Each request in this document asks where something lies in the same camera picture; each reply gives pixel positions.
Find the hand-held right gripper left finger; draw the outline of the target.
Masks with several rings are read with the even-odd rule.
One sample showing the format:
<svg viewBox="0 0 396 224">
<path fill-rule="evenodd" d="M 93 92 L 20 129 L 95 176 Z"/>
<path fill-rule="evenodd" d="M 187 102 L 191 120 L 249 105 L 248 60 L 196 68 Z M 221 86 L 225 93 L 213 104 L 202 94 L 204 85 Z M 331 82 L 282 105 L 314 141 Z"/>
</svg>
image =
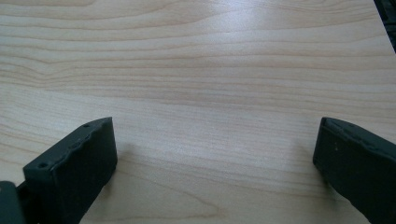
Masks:
<svg viewBox="0 0 396 224">
<path fill-rule="evenodd" d="M 112 118 L 81 125 L 23 167 L 38 224 L 78 224 L 116 170 Z"/>
</svg>

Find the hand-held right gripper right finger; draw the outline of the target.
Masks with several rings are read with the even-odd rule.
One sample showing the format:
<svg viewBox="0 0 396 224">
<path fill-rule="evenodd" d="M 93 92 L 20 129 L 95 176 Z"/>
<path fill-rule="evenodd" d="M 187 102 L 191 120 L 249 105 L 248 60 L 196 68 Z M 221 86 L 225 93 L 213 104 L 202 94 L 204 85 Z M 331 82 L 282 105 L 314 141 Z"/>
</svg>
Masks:
<svg viewBox="0 0 396 224">
<path fill-rule="evenodd" d="M 358 125 L 323 118 L 313 163 L 371 224 L 396 224 L 396 144 Z"/>
</svg>

